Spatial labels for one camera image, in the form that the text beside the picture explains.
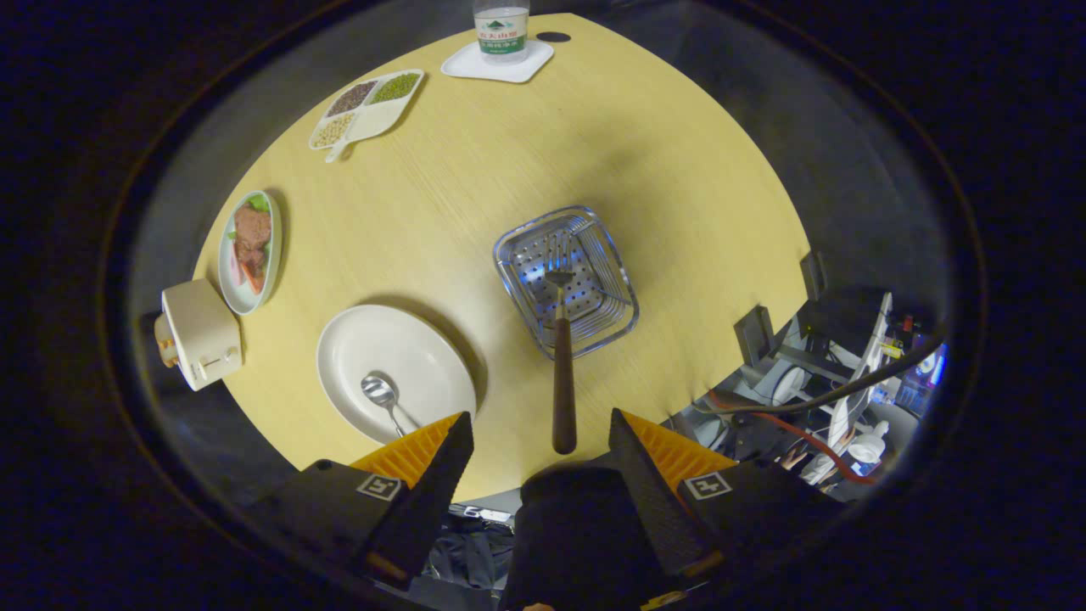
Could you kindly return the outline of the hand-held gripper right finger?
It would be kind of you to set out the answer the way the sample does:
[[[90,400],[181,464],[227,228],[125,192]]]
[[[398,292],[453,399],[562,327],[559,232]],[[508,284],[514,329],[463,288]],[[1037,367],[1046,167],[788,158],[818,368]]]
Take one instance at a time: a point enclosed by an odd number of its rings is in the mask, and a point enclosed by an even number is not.
[[[613,409],[608,444],[662,572],[737,589],[798,561],[847,512],[763,459],[737,462]]]

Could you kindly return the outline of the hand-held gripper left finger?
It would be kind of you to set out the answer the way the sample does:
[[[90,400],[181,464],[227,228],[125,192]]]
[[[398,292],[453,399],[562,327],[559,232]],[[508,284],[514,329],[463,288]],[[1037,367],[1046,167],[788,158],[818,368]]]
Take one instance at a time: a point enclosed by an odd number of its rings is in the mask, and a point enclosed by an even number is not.
[[[352,463],[314,461],[242,512],[275,552],[318,580],[404,591],[472,455],[472,417],[453,413]]]

